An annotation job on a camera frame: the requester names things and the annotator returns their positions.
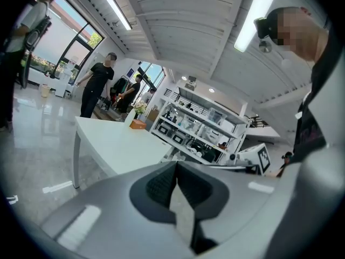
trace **white ceiling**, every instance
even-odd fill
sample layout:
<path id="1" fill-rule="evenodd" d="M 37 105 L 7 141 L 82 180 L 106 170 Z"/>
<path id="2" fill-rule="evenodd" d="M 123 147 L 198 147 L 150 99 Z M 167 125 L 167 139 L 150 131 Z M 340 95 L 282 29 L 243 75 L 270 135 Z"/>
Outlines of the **white ceiling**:
<path id="1" fill-rule="evenodd" d="M 294 139 L 294 114 L 307 93 L 312 64 L 290 52 L 263 54 L 257 37 L 245 53 L 233 48 L 252 0 L 116 1 L 132 30 L 118 22 L 106 0 L 88 0 L 85 7 L 97 10 L 93 17 L 108 24 L 107 32 L 113 31 L 110 35 L 126 57 L 196 76 L 233 99 L 250 103 L 283 138 Z M 317 23 L 325 23 L 326 15 L 313 0 L 274 0 L 271 8 L 281 6 L 304 6 Z M 284 58 L 291 67 L 282 67 Z M 279 99 L 278 106 L 266 108 L 273 99 Z"/>

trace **ceiling light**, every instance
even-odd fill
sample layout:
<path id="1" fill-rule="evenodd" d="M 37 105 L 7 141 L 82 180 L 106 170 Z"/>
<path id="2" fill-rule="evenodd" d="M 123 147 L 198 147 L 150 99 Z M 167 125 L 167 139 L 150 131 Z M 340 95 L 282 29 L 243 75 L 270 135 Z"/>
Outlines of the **ceiling light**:
<path id="1" fill-rule="evenodd" d="M 244 52 L 256 33 L 254 20 L 265 17 L 273 0 L 253 0 L 247 18 L 235 42 L 235 49 Z"/>
<path id="2" fill-rule="evenodd" d="M 129 22 L 127 18 L 123 15 L 123 12 L 121 11 L 120 7 L 116 3 L 115 0 L 107 0 L 109 5 L 112 7 L 112 9 L 115 11 L 116 15 L 118 16 L 119 20 L 123 23 L 125 28 L 127 30 L 131 30 L 132 27 L 129 25 Z"/>

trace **orange box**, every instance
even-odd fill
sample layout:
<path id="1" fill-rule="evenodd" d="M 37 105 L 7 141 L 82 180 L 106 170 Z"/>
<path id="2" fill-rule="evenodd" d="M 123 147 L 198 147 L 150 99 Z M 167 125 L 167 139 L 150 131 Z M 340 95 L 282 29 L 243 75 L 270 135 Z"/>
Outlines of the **orange box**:
<path id="1" fill-rule="evenodd" d="M 146 128 L 146 123 L 144 123 L 143 121 L 134 119 L 129 127 L 134 130 L 144 130 Z"/>

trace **black pants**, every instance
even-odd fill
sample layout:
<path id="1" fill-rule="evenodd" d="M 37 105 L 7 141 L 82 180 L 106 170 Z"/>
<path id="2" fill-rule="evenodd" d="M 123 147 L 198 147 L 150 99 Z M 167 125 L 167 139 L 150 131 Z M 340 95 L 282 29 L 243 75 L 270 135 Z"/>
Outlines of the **black pants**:
<path id="1" fill-rule="evenodd" d="M 119 100 L 118 104 L 116 105 L 116 108 L 120 110 L 121 113 L 127 113 L 127 108 L 129 107 L 130 103 L 132 101 L 121 99 Z"/>
<path id="2" fill-rule="evenodd" d="M 99 95 L 94 91 L 85 88 L 82 93 L 80 117 L 91 118 L 93 109 L 95 108 Z"/>
<path id="3" fill-rule="evenodd" d="M 13 91 L 23 52 L 6 53 L 0 66 L 0 127 L 12 122 Z"/>

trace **glass door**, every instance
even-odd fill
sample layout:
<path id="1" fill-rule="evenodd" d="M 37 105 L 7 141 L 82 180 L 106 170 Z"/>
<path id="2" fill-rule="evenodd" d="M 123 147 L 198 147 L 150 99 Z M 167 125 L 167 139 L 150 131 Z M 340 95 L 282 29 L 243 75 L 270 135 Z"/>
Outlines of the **glass door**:
<path id="1" fill-rule="evenodd" d="M 73 84 L 76 77 L 78 76 L 83 62 L 86 58 L 88 58 L 92 51 L 93 49 L 87 43 L 85 43 L 83 39 L 81 39 L 80 37 L 76 37 L 74 41 L 69 44 L 69 46 L 61 56 L 58 64 L 56 65 L 56 68 L 54 69 L 53 74 L 57 79 L 59 79 L 70 59 L 75 56 L 78 58 L 78 60 L 74 69 L 72 70 L 73 74 L 70 78 L 70 81 L 68 82 L 69 84 Z"/>

